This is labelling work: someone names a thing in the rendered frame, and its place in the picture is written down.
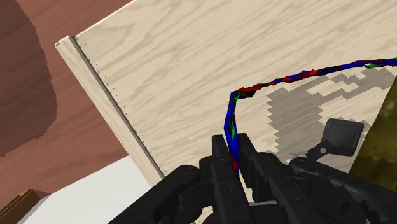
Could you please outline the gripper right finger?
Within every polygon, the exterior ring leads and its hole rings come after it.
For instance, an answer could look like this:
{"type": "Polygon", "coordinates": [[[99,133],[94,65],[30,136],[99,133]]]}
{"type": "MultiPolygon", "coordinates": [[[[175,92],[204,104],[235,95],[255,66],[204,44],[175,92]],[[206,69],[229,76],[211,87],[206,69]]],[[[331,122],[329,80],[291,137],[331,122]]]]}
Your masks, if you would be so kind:
{"type": "Polygon", "coordinates": [[[397,193],[318,160],[354,154],[364,125],[329,119],[321,142],[289,164],[259,153],[247,134],[238,135],[240,169],[257,203],[269,207],[275,222],[289,224],[397,224],[397,193]]]}

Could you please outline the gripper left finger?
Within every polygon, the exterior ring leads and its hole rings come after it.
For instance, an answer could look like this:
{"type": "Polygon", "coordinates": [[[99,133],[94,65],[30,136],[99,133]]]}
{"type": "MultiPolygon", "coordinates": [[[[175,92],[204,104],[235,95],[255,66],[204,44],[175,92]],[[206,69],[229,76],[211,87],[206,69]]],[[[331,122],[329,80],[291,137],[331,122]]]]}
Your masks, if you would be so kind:
{"type": "Polygon", "coordinates": [[[214,135],[211,141],[212,155],[198,167],[177,167],[108,224],[192,224],[208,206],[216,206],[211,224],[252,223],[225,140],[214,135]]]}

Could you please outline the olive mottled object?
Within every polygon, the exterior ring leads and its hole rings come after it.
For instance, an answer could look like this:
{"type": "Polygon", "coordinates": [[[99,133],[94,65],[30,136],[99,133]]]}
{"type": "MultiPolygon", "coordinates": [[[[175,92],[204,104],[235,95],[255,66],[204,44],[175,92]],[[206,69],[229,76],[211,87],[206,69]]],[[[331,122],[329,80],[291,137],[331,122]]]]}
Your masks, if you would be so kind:
{"type": "Polygon", "coordinates": [[[349,173],[397,192],[397,81],[387,93],[349,173]]]}

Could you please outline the pale wooden table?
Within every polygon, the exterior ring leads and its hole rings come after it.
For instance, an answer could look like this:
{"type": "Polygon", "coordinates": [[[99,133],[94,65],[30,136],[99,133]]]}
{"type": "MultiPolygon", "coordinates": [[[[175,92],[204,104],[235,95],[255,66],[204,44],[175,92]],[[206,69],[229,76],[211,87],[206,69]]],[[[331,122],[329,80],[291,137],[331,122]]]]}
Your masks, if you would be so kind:
{"type": "Polygon", "coordinates": [[[232,91],[397,57],[397,0],[132,0],[55,46],[155,185],[210,154],[232,91]]]}

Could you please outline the brown wooden furniture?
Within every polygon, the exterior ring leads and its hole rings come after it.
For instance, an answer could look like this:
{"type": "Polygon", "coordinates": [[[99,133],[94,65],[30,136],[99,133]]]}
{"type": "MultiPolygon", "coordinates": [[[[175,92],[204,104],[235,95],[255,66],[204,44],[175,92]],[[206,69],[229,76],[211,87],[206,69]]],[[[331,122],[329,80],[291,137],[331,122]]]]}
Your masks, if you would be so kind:
{"type": "Polygon", "coordinates": [[[6,206],[0,209],[0,224],[17,224],[34,206],[50,194],[28,189],[18,194],[6,206]]]}

